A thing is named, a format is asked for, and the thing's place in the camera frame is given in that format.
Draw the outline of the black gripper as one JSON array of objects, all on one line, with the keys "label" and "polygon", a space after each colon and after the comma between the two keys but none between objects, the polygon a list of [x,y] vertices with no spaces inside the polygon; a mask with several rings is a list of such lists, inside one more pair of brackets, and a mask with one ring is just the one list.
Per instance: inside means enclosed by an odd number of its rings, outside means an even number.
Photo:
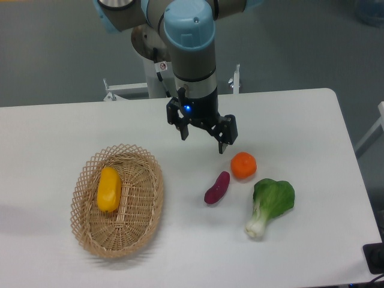
[{"label": "black gripper", "polygon": [[202,98],[188,98],[185,88],[179,88],[177,93],[178,98],[172,97],[167,103],[166,112],[168,123],[176,127],[182,140],[188,137],[188,124],[191,124],[208,128],[208,133],[218,142],[220,154],[234,144],[238,136],[236,118],[234,115],[220,116],[217,89]]}]

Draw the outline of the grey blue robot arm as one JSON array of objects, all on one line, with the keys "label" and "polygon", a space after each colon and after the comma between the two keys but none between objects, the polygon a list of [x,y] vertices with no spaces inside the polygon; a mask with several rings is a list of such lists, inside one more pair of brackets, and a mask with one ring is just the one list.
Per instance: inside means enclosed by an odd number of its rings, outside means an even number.
[{"label": "grey blue robot arm", "polygon": [[237,136],[234,115],[221,116],[215,60],[215,21],[242,13],[261,1],[94,1],[110,32],[148,25],[166,47],[175,78],[174,97],[166,106],[167,121],[182,140],[188,126],[203,129],[223,153]]}]

